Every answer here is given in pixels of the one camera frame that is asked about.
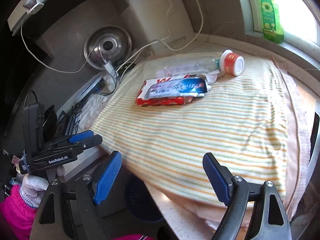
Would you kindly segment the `left white gloved hand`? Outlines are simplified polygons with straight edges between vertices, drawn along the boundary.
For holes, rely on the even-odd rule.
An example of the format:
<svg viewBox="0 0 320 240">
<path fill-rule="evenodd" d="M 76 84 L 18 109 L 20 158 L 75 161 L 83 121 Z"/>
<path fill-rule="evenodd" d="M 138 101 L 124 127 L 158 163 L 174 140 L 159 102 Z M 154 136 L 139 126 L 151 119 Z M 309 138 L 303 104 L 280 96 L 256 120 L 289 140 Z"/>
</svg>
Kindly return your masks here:
<svg viewBox="0 0 320 240">
<path fill-rule="evenodd" d="M 36 209 L 41 204 L 41 200 L 49 185 L 50 182 L 42 177 L 25 174 L 19 189 L 19 194 L 25 204 Z"/>
</svg>

